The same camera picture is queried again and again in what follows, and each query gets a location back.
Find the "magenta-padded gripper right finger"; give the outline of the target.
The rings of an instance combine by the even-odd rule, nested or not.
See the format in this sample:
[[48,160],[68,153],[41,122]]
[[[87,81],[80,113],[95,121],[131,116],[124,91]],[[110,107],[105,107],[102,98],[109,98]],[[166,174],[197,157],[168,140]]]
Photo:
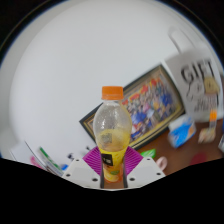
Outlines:
[[126,189],[145,186],[164,176],[151,157],[143,157],[135,149],[127,148],[123,159],[123,182]]

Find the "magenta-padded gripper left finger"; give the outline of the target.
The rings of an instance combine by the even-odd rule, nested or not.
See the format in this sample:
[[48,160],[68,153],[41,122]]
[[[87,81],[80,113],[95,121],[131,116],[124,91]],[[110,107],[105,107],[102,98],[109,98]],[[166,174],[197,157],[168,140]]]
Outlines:
[[104,174],[99,149],[95,147],[83,158],[74,159],[62,178],[84,188],[103,189]]

